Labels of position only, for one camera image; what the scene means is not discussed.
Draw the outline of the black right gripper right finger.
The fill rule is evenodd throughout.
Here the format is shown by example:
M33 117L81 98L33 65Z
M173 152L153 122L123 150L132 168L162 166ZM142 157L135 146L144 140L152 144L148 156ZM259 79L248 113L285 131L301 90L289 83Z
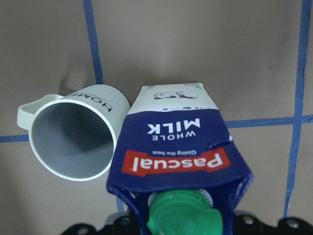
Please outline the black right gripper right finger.
M235 235L312 235L313 225L299 217L283 217L269 224L248 211L235 211Z

